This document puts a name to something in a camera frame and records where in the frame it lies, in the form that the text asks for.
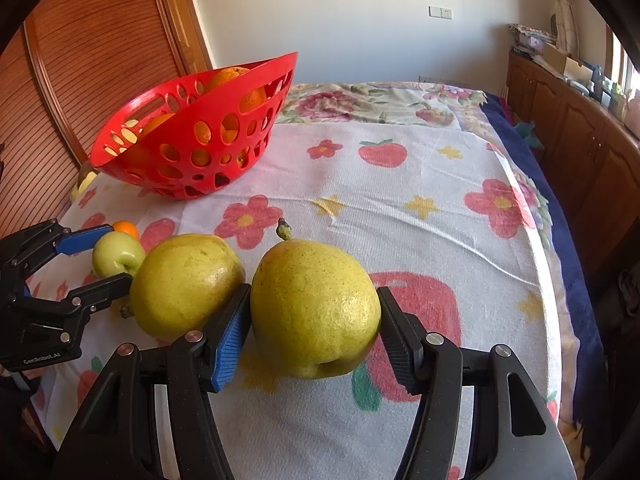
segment wooden wardrobe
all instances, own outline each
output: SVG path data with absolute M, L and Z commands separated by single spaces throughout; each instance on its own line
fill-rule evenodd
M 0 237 L 64 212 L 120 106 L 209 68 L 190 0 L 42 0 L 0 56 Z

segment red plastic basket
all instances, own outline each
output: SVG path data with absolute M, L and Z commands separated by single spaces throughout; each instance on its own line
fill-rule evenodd
M 249 72 L 204 95 L 204 84 L 221 68 L 147 90 L 104 125 L 91 151 L 91 164 L 124 182 L 172 198 L 197 198 L 226 186 L 264 153 L 297 58 L 293 52 L 239 65 Z M 241 98 L 260 87 L 267 101 L 242 113 Z M 151 119 L 169 112 L 175 115 L 138 138 Z M 238 136 L 231 143 L 221 136 L 223 120 L 238 126 Z

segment window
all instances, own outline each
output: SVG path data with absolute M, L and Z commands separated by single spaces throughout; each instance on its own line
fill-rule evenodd
M 635 69 L 620 40 L 607 27 L 607 60 L 604 75 L 622 88 L 629 99 L 640 89 L 640 73 Z

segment pear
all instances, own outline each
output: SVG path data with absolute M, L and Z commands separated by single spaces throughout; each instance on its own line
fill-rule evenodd
M 130 307 L 142 330 L 173 341 L 202 328 L 244 283 L 234 250 L 214 235 L 183 234 L 154 247 L 129 291 Z
M 251 288 L 255 338 L 283 374 L 317 379 L 351 372 L 380 326 L 380 300 L 367 271 L 337 247 L 291 238 L 263 256 Z

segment white wall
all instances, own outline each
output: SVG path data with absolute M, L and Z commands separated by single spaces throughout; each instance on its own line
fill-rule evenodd
M 604 68 L 607 59 L 607 24 L 589 0 L 571 0 L 578 30 L 580 58 Z
M 296 82 L 417 80 L 497 92 L 511 38 L 548 29 L 551 0 L 194 0 L 217 66 L 300 51 Z M 428 6 L 452 9 L 430 18 Z

